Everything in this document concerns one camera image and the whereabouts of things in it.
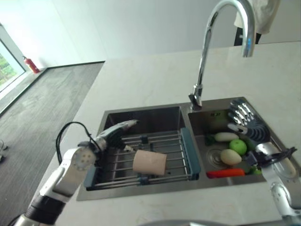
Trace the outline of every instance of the floor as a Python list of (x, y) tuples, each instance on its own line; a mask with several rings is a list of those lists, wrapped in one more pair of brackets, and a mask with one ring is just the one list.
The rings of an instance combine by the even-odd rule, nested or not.
[(45, 72), (45, 69), (34, 74), (27, 71), (19, 76), (0, 92), (0, 117), (14, 104), (14, 102)]
[(26, 211), (55, 153), (55, 138), (72, 121), (103, 63), (48, 69), (0, 118), (0, 226)]

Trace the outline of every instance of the faucet spout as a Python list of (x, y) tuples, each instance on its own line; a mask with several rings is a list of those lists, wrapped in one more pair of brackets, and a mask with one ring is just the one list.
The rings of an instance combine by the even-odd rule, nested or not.
[(208, 48), (212, 36), (212, 29), (214, 22), (220, 13), (220, 10), (227, 5), (234, 6), (243, 22), (243, 44), (242, 44), (242, 56), (251, 57), (253, 54), (253, 49), (255, 45), (255, 19), (252, 6), (247, 0), (222, 0), (213, 9), (209, 20), (207, 22), (203, 50), (199, 65), (198, 72), (198, 82), (193, 86), (193, 93), (189, 94), (190, 101), (192, 103), (192, 110), (200, 110), (202, 108), (201, 95), (203, 90), (202, 80), (204, 76), (206, 58), (208, 53)]

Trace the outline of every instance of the white radish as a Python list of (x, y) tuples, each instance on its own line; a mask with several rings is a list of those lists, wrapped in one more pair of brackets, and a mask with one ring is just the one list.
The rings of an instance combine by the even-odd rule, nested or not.
[(215, 134), (214, 138), (218, 142), (239, 139), (239, 137), (235, 133), (227, 133), (227, 132), (217, 133)]

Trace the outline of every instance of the drain strainer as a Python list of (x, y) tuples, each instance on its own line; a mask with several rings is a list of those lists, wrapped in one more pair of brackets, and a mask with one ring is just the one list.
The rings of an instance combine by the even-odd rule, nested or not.
[(207, 160), (208, 162), (218, 168), (218, 169), (225, 169), (228, 168), (228, 166), (222, 162), (221, 160), (221, 150), (220, 149), (211, 149), (207, 152)]

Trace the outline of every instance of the white countertop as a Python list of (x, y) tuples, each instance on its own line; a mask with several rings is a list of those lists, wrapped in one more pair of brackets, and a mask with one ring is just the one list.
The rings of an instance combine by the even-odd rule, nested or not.
[[(301, 163), (301, 43), (256, 45), (252, 58), (242, 58), (240, 51), (240, 47), (209, 50), (203, 100), (246, 97), (287, 147), (298, 148), (294, 157)], [(74, 120), (96, 135), (106, 110), (188, 102), (199, 59), (200, 51), (189, 51), (107, 60)], [(71, 126), (61, 150), (82, 140), (86, 140), (83, 130)], [(57, 166), (54, 156), (41, 183)], [(267, 183), (83, 202), (76, 196), (58, 226), (133, 226), (160, 219), (236, 225), (281, 219)]]

